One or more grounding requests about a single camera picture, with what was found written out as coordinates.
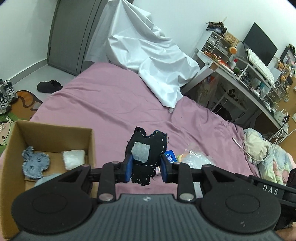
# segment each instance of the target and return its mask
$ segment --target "keyboard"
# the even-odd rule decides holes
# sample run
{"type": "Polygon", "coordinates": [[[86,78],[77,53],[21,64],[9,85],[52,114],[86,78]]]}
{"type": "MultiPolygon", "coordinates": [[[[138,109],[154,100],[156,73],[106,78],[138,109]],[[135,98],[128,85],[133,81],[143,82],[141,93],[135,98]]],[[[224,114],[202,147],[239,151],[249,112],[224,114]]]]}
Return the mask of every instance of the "keyboard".
{"type": "Polygon", "coordinates": [[[270,70],[266,67],[266,65],[262,62],[261,59],[251,50],[247,49],[249,62],[255,65],[256,69],[262,74],[262,76],[271,84],[274,88],[274,76],[270,72],[270,70]]]}

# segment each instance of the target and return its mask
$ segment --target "wicker basket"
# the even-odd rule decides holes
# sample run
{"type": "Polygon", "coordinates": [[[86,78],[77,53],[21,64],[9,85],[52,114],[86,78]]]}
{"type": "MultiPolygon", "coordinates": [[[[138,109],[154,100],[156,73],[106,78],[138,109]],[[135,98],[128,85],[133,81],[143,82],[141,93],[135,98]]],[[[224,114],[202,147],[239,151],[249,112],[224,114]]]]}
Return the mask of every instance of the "wicker basket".
{"type": "Polygon", "coordinates": [[[231,33],[227,32],[223,37],[232,47],[236,47],[239,43],[239,40],[234,37],[231,33]]]}

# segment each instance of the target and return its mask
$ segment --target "slipper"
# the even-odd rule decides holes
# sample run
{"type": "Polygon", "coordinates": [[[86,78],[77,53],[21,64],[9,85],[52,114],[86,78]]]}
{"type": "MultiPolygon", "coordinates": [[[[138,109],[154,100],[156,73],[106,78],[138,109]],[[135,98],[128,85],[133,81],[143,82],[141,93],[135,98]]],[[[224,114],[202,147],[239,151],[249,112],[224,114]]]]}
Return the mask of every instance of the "slipper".
{"type": "Polygon", "coordinates": [[[56,80],[51,80],[49,82],[42,81],[37,85],[37,90],[41,93],[52,94],[56,91],[59,91],[63,86],[56,80]]]}

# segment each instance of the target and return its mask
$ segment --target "black monitor screen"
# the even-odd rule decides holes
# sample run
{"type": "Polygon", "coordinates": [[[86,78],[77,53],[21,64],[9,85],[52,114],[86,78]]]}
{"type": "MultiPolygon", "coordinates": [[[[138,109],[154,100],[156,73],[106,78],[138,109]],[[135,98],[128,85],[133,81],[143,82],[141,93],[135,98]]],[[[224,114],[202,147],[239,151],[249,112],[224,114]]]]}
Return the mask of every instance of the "black monitor screen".
{"type": "Polygon", "coordinates": [[[254,23],[244,43],[268,66],[277,51],[277,47],[263,30],[254,23]]]}

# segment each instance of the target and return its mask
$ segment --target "blue denim toy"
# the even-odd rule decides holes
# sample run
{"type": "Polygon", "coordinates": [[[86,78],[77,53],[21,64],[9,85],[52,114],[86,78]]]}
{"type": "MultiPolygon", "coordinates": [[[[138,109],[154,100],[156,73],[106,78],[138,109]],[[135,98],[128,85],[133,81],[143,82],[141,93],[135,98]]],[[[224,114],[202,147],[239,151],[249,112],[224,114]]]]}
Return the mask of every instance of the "blue denim toy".
{"type": "Polygon", "coordinates": [[[32,146],[27,147],[22,152],[24,162],[22,171],[24,175],[31,179],[40,179],[43,177],[42,171],[49,167],[49,156],[44,153],[34,153],[32,146]]]}

